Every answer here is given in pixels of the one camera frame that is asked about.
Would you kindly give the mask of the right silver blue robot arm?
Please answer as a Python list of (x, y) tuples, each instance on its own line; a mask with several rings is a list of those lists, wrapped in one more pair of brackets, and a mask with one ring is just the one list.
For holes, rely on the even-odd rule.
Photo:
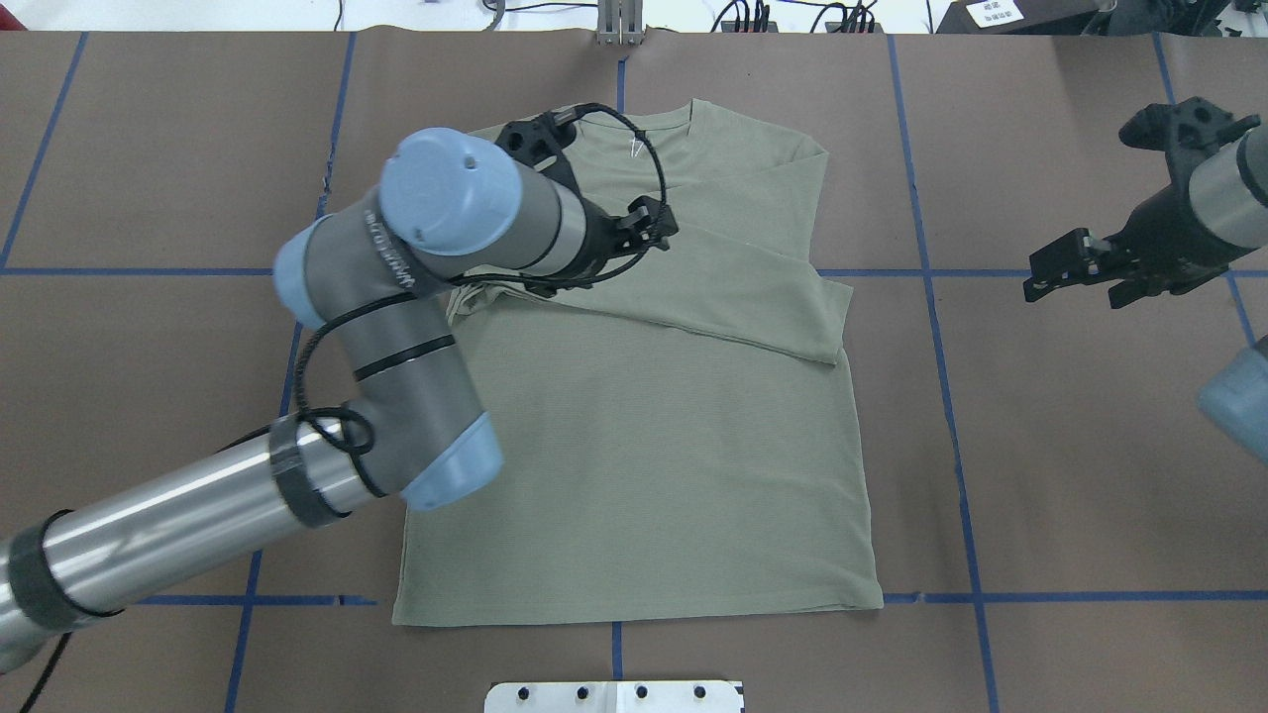
[(1205, 96), (1151, 103), (1118, 127), (1129, 148), (1161, 154), (1168, 180), (1129, 211), (1118, 230), (1070, 230), (1030, 254), (1019, 296), (1106, 285), (1112, 310), (1211, 283), (1248, 308), (1232, 264), (1265, 249), (1265, 126)]

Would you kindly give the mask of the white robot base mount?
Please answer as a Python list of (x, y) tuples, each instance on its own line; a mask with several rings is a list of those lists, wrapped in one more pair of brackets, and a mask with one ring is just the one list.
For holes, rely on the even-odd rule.
[(743, 684), (702, 680), (503, 683), (484, 712), (744, 712)]

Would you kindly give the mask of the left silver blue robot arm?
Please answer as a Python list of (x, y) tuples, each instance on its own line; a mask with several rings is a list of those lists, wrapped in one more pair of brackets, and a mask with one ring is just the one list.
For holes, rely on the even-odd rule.
[(276, 252), (273, 288), (311, 331), (290, 407), (214, 455), (3, 543), (3, 672), (164, 587), (364, 505), (456, 502), (503, 454), (441, 298), (552, 298), (666, 250), (678, 222), (661, 154), (611, 107), (508, 122), (495, 140), (425, 128), (361, 199)]

